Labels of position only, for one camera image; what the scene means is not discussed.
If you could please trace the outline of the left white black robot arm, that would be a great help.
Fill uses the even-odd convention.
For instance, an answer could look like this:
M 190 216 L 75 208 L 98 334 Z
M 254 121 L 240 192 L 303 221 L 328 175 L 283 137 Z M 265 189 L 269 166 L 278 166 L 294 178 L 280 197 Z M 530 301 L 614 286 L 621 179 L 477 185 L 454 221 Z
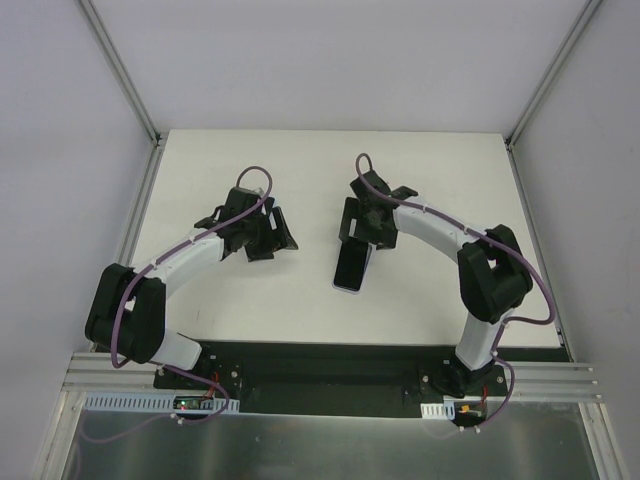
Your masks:
M 136 267 L 118 263 L 101 274 L 84 333 L 114 352 L 118 365 L 152 363 L 176 371 L 188 388 L 214 380 L 210 349 L 167 324 L 167 301 L 204 270 L 244 251 L 248 261 L 271 260 L 298 245 L 272 197 L 232 188 L 224 204 L 197 221 L 177 244 Z

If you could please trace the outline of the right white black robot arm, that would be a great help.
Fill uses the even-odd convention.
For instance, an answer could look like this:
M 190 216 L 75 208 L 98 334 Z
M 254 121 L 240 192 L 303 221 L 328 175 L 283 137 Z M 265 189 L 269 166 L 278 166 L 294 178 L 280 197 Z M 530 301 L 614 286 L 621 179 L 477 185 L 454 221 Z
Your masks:
M 458 268 L 459 291 L 467 309 L 454 354 L 431 378 L 432 387 L 454 398 L 481 388 L 495 361 L 502 323 L 531 291 L 531 273 L 519 257 L 513 231 L 498 225 L 473 235 L 463 223 L 427 205 L 416 191 L 395 190 L 373 170 L 354 179 L 346 198 L 334 287 L 357 292 L 373 249 L 391 250 L 407 234 L 443 253 Z

